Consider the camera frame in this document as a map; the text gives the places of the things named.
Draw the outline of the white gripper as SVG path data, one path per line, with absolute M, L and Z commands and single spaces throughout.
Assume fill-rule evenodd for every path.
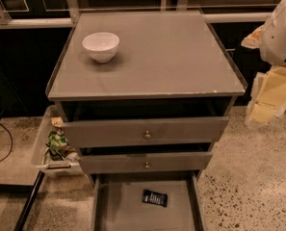
M 247 105 L 247 125 L 265 125 L 286 111 L 286 0 L 282 0 L 265 24 L 247 35 L 241 45 L 260 47 L 261 59 L 273 66 L 266 74 L 258 72 Z

